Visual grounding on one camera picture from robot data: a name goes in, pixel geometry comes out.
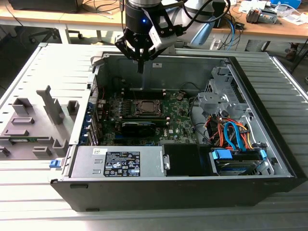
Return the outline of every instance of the wooden desk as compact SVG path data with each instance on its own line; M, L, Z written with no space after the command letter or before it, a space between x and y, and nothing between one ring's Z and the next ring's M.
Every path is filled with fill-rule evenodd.
M308 38L308 24L296 26L281 18L277 20L276 24L265 24L265 23L252 24L252 23L246 22L247 14L239 13L238 8L239 8L238 6L231 7L232 10L230 10L230 12L237 22L245 24L243 35L274 36L274 37L299 38L299 39ZM213 29L213 32L229 33L230 29L227 27L227 25L225 25L222 28Z
M42 11L16 11L7 0L0 1L0 20L15 20L5 7L22 22L59 23L64 13Z
M101 30L122 31L121 14L119 9L112 10L112 15L105 13L105 15L113 17L113 19L109 19L97 13L91 13L83 9L81 9L80 12L76 14L39 11L16 11L11 7L7 0L0 0L0 25L19 25L19 23L5 8L4 1L6 1L9 10L24 26L53 27L59 29L63 43L70 43L67 32L68 29L89 29L96 30L98 32ZM95 1L96 6L113 2L113 0ZM118 2L115 2L112 5L103 6L100 8L100 10L106 11L117 6L119 6ZM89 11L95 11L93 2L87 3L87 5L84 7ZM236 21L245 24L245 29L241 36L242 47L245 47L245 44L250 39L264 41L305 42L306 38L308 38L308 24L296 26L283 19L279 19L281 24L275 25L262 23L250 24L246 22L245 13L241 15L240 13L235 12L238 12L238 7L231 7L231 14L234 18L237 18ZM211 37L223 39L229 33L230 29L227 27L227 25L225 25L222 28L213 29Z
M17 18L23 26L57 28L60 32L62 43L70 43L66 30L66 25L60 23L60 18L64 13L59 12L42 12L42 11L16 11L12 8L8 0L0 0L0 25L20 26L20 23L8 12ZM14 37L16 33L10 28L9 32Z

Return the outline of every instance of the green circuit board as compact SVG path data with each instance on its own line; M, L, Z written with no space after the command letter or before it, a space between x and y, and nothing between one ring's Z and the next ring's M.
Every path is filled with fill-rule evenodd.
M108 98L108 119L102 118L103 139L100 145L158 146L163 143L196 143L196 136L188 116L188 100L183 98L179 101L177 96L178 93L167 93L162 100L161 106L163 107L164 115L170 118L167 126L157 126L155 135L151 137L125 139L118 139L118 137L121 137L119 127L123 122L118 112L121 97L112 96Z

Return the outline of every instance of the warning label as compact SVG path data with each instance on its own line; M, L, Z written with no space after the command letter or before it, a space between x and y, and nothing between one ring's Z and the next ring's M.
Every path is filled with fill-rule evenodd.
M106 177L139 177L140 152L106 152Z

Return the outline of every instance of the sticker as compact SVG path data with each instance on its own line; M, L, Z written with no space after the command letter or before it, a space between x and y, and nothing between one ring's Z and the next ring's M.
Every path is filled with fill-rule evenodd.
M20 139L20 140L10 140L12 142L28 142L28 140L23 140L23 139Z
M162 68L163 64L162 63L153 63L152 67L153 68Z
M140 152L107 152L105 150L106 177L139 177L140 176Z
M106 148L93 148L92 155L105 155L107 150Z

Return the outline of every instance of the white sticker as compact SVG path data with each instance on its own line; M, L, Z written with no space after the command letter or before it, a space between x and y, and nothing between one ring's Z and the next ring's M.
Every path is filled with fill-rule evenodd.
M12 142L28 142L28 140L20 139L20 140L10 140Z
M162 68L162 63L153 63L153 68Z
M106 155L107 148L93 148L92 155Z

